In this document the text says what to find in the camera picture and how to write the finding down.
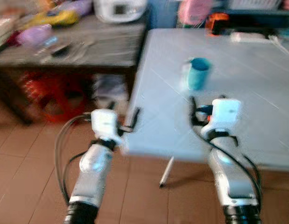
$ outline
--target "teal mug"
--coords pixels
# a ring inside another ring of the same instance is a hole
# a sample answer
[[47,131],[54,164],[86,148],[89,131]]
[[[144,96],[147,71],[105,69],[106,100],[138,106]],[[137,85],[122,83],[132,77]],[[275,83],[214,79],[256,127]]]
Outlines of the teal mug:
[[200,90],[203,88],[211,71],[211,63],[206,58],[197,57],[189,61],[191,67],[188,73],[188,88]]

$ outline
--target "white appliance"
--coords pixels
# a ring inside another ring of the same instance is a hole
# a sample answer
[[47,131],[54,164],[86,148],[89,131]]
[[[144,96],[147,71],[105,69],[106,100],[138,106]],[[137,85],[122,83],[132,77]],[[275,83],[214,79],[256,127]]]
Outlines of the white appliance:
[[97,17],[105,22],[121,23],[139,19],[148,0],[94,0]]

